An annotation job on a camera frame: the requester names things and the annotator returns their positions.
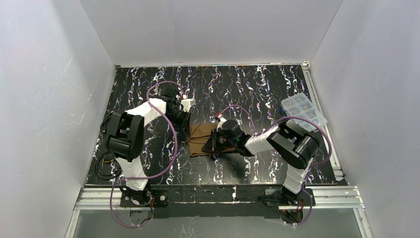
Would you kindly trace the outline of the brown woven cloth napkin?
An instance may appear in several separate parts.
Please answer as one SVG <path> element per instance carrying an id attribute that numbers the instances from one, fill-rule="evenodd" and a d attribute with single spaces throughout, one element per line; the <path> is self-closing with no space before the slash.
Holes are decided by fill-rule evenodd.
<path id="1" fill-rule="evenodd" d="M 190 135 L 187 137 L 190 157 L 234 153 L 234 148 L 227 148 L 219 152 L 203 152 L 202 148 L 210 139 L 212 129 L 217 128 L 217 123 L 194 124 L 190 125 Z"/>

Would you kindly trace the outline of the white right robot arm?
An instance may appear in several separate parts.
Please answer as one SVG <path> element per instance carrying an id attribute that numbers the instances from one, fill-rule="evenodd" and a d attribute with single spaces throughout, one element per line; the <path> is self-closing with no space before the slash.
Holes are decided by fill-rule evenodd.
<path id="1" fill-rule="evenodd" d="M 211 130 L 201 151 L 217 154 L 233 149 L 246 157 L 276 151 L 288 165 L 281 198 L 293 203 L 303 190 L 313 157 L 320 147 L 320 141 L 313 132 L 319 128 L 310 119 L 287 116 L 259 134 L 247 134 L 237 121 L 221 119 L 217 128 Z"/>

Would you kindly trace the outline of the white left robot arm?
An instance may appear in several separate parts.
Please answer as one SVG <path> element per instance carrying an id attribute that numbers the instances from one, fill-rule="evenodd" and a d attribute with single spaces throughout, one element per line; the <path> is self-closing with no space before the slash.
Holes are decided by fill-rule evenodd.
<path id="1" fill-rule="evenodd" d="M 142 192 L 149 180 L 164 175 L 174 164 L 179 151 L 177 132 L 189 127 L 191 109 L 196 101 L 188 98 L 181 88 L 170 88 L 163 94 L 150 95 L 146 101 L 122 113 L 111 115 L 106 131 L 105 146 L 122 169 L 129 192 Z M 147 176 L 140 155 L 143 150 L 145 127 L 162 117 L 173 135 L 173 155 L 169 165 L 153 176 Z"/>

